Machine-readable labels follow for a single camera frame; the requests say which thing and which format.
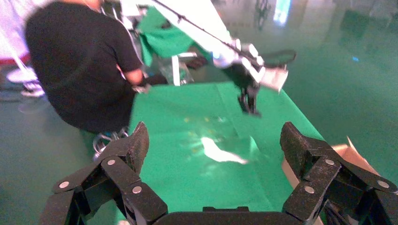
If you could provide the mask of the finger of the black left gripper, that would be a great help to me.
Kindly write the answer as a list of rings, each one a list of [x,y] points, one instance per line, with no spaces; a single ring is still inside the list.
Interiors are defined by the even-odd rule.
[[[250,114],[261,117],[261,113],[257,110],[257,105],[256,105],[258,91],[259,89],[248,90],[248,106]]]
[[[240,103],[242,111],[245,113],[249,113],[249,106],[247,103],[247,93],[245,88],[241,88],[241,94],[238,97],[238,101]]]

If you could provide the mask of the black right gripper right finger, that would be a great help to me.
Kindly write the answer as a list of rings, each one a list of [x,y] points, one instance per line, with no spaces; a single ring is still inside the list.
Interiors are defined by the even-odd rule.
[[[304,136],[291,123],[281,131],[280,145],[299,183],[283,204],[283,212],[303,225],[320,213],[329,225],[395,225],[398,188],[391,181],[360,168],[325,141]]]

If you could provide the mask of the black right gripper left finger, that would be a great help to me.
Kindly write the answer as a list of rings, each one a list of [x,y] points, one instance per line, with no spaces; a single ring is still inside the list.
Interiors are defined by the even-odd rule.
[[[166,203],[140,178],[149,149],[145,123],[112,141],[99,158],[60,179],[40,216],[42,225],[85,225],[105,203],[114,201],[128,222],[153,225],[167,215]]]

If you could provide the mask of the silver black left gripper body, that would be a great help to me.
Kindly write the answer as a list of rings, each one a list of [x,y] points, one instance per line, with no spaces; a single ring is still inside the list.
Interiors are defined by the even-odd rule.
[[[287,77],[290,50],[260,54],[251,43],[233,39],[214,50],[214,65],[232,69],[232,80],[242,88],[266,87],[280,92]]]

